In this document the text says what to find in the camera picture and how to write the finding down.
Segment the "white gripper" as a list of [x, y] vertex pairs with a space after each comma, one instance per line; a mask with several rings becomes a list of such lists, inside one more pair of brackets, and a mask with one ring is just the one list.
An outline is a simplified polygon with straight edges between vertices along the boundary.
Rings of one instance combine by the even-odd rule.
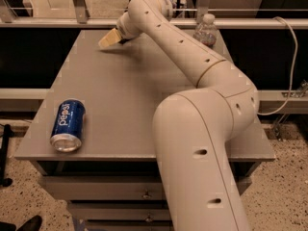
[[124, 13], [117, 21], [116, 28], [108, 32], [99, 42], [100, 48], [106, 48], [122, 39], [134, 39], [143, 33], [142, 24], [144, 17], [142, 15]]

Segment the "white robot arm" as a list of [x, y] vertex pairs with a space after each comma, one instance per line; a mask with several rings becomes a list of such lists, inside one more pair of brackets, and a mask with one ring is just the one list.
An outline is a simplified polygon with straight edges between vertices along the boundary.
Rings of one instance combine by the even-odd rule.
[[174, 231], [250, 231], [225, 149], [257, 116], [249, 78], [170, 23], [170, 0], [131, 0], [99, 44], [147, 34], [193, 84], [166, 98], [153, 116], [157, 164]]

